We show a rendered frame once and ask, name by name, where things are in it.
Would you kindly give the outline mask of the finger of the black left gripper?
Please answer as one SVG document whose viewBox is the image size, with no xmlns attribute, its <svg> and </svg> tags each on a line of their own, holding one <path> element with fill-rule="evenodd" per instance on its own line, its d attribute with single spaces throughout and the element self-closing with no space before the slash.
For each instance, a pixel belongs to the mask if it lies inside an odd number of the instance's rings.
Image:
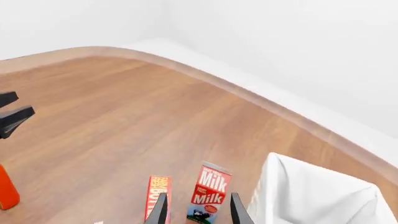
<svg viewBox="0 0 398 224">
<path fill-rule="evenodd" d="M 3 108 L 19 99 L 15 91 L 0 93 L 0 108 Z"/>
<path fill-rule="evenodd" d="M 0 139 L 7 139 L 24 121 L 35 115 L 31 106 L 0 113 Z"/>
</svg>

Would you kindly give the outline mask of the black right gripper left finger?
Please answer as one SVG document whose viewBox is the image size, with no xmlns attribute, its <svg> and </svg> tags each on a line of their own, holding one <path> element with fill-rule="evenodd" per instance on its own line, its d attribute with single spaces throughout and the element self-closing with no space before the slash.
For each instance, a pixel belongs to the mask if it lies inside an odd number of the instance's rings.
<svg viewBox="0 0 398 224">
<path fill-rule="evenodd" d="M 161 193 L 144 224 L 165 224 L 167 219 L 167 209 L 167 194 Z"/>
</svg>

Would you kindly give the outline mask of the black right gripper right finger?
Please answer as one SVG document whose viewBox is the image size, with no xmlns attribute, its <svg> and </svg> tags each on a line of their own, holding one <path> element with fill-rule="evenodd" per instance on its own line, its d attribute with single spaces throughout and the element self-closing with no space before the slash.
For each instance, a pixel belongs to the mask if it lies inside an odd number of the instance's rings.
<svg viewBox="0 0 398 224">
<path fill-rule="evenodd" d="M 230 214 L 233 224 L 254 224 L 236 192 L 231 194 Z"/>
</svg>

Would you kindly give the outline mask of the red and yellow butter box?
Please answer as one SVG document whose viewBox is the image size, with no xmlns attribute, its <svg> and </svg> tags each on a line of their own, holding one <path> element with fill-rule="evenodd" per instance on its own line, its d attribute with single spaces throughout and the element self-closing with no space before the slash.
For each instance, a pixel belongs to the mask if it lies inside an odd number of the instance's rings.
<svg viewBox="0 0 398 224">
<path fill-rule="evenodd" d="M 161 193 L 167 194 L 168 199 L 168 209 L 167 209 L 167 219 L 165 224 L 170 224 L 170 210 L 171 210 L 171 178 L 162 176 L 150 176 L 149 184 L 147 188 L 147 198 L 145 206 L 144 221 L 148 218 L 151 213 L 159 195 Z"/>
</svg>

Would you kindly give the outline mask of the white basket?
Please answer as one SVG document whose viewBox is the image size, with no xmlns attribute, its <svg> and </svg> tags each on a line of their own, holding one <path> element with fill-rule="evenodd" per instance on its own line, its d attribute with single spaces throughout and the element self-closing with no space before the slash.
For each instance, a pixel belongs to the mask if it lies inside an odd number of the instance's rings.
<svg viewBox="0 0 398 224">
<path fill-rule="evenodd" d="M 247 211 L 255 224 L 398 224 L 376 185 L 274 152 Z"/>
</svg>

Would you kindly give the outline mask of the red milk carton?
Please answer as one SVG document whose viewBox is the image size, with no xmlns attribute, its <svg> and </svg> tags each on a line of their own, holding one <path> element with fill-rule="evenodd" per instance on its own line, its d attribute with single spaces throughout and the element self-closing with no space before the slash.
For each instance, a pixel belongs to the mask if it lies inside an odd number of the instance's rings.
<svg viewBox="0 0 398 224">
<path fill-rule="evenodd" d="M 188 206 L 187 218 L 199 224 L 214 224 L 218 210 L 226 198 L 230 180 L 230 171 L 203 162 Z"/>
</svg>

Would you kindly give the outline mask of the orange juice carton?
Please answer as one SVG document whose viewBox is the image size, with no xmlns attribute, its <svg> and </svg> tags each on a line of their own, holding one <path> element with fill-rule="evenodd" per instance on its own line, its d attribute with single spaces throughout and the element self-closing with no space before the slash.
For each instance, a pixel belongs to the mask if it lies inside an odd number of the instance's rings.
<svg viewBox="0 0 398 224">
<path fill-rule="evenodd" d="M 20 195 L 16 190 L 5 168 L 0 164 L 0 209 L 8 210 L 20 202 Z"/>
</svg>

